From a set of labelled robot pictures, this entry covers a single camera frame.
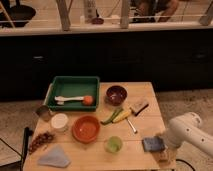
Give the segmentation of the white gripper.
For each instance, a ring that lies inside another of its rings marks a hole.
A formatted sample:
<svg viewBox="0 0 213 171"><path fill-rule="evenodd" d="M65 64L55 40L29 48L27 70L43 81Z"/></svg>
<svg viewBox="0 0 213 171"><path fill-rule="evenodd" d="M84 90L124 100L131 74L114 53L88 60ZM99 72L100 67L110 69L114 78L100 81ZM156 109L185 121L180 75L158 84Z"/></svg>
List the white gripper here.
<svg viewBox="0 0 213 171"><path fill-rule="evenodd" d="M171 163L176 159L177 150L175 148L166 148L159 153L159 162Z"/></svg>

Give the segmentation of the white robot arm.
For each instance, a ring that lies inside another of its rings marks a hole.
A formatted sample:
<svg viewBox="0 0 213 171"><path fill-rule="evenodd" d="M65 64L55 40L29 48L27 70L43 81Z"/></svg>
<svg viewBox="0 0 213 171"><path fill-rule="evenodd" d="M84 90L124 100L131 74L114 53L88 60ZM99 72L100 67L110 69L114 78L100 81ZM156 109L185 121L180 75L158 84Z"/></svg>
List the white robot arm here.
<svg viewBox="0 0 213 171"><path fill-rule="evenodd" d="M164 160L168 163L173 162L183 142L213 157L213 135L202 131L201 126L202 119L194 112L187 112L170 119L167 128L158 134L166 146L163 151Z"/></svg>

